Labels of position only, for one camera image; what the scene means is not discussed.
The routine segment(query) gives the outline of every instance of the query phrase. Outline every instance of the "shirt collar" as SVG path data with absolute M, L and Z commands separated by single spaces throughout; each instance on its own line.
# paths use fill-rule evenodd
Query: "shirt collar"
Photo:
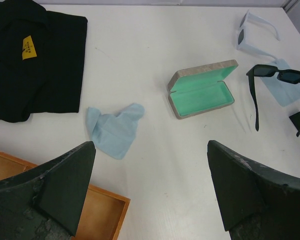
M 41 23 L 49 30 L 46 9 L 32 0 L 5 0 L 0 7 L 0 30 L 13 20 Z

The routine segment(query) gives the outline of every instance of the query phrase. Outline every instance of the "sunglasses lens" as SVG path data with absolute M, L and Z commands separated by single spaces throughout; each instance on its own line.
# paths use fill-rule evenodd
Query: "sunglasses lens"
M 295 72 L 284 72 L 282 73 L 280 79 L 283 81 L 298 83 L 300 81 L 300 74 Z
M 238 45 L 243 41 L 244 37 L 245 37 L 245 32 L 242 29 L 240 34 L 239 34 L 239 37 L 238 37 Z
M 275 73 L 276 73 L 275 69 L 267 68 L 267 67 L 256 67 L 254 69 L 254 75 L 256 77 L 273 76 Z
M 247 14 L 245 14 L 244 17 L 242 18 L 242 21 L 241 21 L 241 23 L 240 23 L 240 28 L 241 28 L 241 26 L 244 24 L 244 22 L 245 22 L 245 20 L 246 20 L 246 16 L 247 16 Z

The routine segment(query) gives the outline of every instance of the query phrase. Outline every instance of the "yellow label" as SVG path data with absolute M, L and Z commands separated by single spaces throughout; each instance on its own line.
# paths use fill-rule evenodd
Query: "yellow label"
M 27 36 L 23 39 L 22 44 L 22 60 L 35 58 L 37 56 L 34 42 L 32 41 L 31 36 Z

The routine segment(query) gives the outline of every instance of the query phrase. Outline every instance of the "black sunglasses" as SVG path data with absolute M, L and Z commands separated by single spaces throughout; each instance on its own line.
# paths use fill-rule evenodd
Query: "black sunglasses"
M 300 71 L 286 69 L 279 70 L 276 66 L 258 64 L 251 68 L 246 75 L 249 78 L 250 93 L 255 106 L 255 129 L 259 131 L 259 110 L 256 98 L 255 77 L 272 77 L 279 73 L 277 79 L 289 84 L 300 84 Z

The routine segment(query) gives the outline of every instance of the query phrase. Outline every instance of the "sunglasses frame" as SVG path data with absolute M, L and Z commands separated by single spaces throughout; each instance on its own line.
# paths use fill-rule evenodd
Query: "sunglasses frame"
M 255 69 L 257 69 L 257 68 L 271 69 L 271 70 L 273 70 L 273 72 L 271 72 L 269 74 L 255 75 Z M 281 79 L 281 77 L 284 73 L 295 73 L 295 74 L 300 75 L 300 71 L 298 71 L 298 70 L 292 70 L 292 69 L 279 70 L 276 66 L 257 64 L 246 73 L 246 75 L 248 76 L 248 80 L 249 80 L 250 93 L 251 93 L 251 96 L 252 96 L 252 99 L 254 102 L 254 106 L 255 106 L 255 129 L 257 131 L 259 131 L 259 109 L 258 109 L 258 103 L 257 103 L 257 97 L 256 97 L 255 77 L 272 77 L 276 73 L 279 73 L 277 76 L 277 79 L 279 81 L 289 83 L 289 84 L 300 84 L 300 79 L 297 81 Z
M 274 28 L 275 30 L 275 38 L 280 41 L 281 40 L 281 37 L 280 37 L 280 34 L 278 32 L 278 29 L 276 28 L 275 25 L 273 25 L 271 22 L 263 19 L 262 17 L 259 17 L 257 15 L 254 15 L 253 13 L 250 12 L 250 10 L 248 9 L 248 11 L 246 11 L 241 23 L 240 23 L 240 26 L 239 28 L 241 28 L 243 25 L 245 25 L 245 23 L 248 21 L 248 20 L 253 20 L 255 22 L 258 22 L 258 23 L 261 23 L 261 24 L 268 24 L 270 25 L 271 27 Z
M 268 57 L 271 57 L 271 58 L 274 58 L 276 61 L 278 60 L 278 58 L 268 52 L 265 52 L 265 51 L 262 51 L 261 49 L 255 47 L 255 46 L 252 46 L 250 44 L 247 43 L 247 30 L 246 30 L 246 22 L 248 21 L 248 19 L 252 19 L 256 22 L 259 22 L 259 23 L 263 23 L 263 24 L 268 24 L 270 26 L 272 26 L 276 32 L 276 39 L 278 41 L 280 41 L 280 35 L 278 33 L 278 30 L 277 28 L 271 24 L 270 22 L 268 22 L 267 20 L 261 18 L 261 17 L 258 17 L 254 14 L 252 14 L 249 10 L 246 12 L 246 14 L 244 15 L 243 19 L 242 19 L 242 24 L 240 24 L 240 27 L 239 27 L 239 33 L 238 33 L 238 36 L 236 38 L 236 49 L 237 50 L 240 50 L 240 49 L 244 49 L 250 53 L 255 53 L 255 54 L 259 54 L 259 55 L 264 55 L 264 56 L 268 56 Z M 239 43 L 239 37 L 240 37 L 240 34 L 241 32 L 243 31 L 243 39 L 242 41 Z

